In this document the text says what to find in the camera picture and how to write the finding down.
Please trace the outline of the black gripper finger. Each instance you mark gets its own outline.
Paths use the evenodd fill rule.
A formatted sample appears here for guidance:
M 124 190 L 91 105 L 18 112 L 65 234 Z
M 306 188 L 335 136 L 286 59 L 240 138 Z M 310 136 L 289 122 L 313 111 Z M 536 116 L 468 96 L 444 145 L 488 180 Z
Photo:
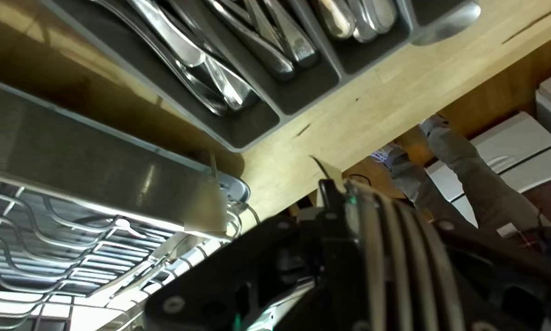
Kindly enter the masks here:
M 335 184 L 328 179 L 319 180 L 317 190 L 322 197 L 319 230 L 332 315 L 337 331 L 352 331 L 359 316 L 359 267 L 356 263 L 356 247 L 345 221 L 345 201 L 335 190 Z

